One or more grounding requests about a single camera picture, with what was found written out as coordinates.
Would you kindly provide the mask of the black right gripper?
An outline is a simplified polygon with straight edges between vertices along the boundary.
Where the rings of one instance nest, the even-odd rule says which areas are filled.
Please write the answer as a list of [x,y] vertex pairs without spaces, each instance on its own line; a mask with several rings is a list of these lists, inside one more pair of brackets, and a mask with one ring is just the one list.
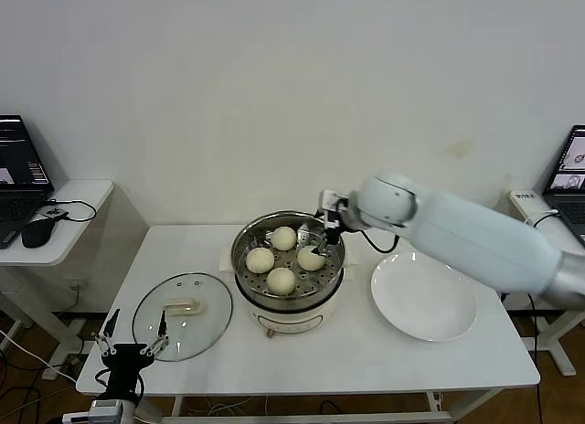
[[316,246],[307,246],[305,250],[309,254],[326,257],[328,246],[336,246],[344,233],[351,233],[352,228],[346,224],[346,210],[324,210],[324,239]]

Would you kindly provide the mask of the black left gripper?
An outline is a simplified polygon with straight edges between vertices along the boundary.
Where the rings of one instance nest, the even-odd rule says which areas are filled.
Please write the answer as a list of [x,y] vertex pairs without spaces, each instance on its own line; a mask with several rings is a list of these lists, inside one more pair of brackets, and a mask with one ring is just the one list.
[[165,310],[162,310],[155,340],[147,344],[114,344],[113,333],[120,310],[105,322],[102,331],[95,336],[101,349],[102,363],[109,378],[103,398],[141,398],[144,395],[144,380],[141,371],[150,366],[168,345]]

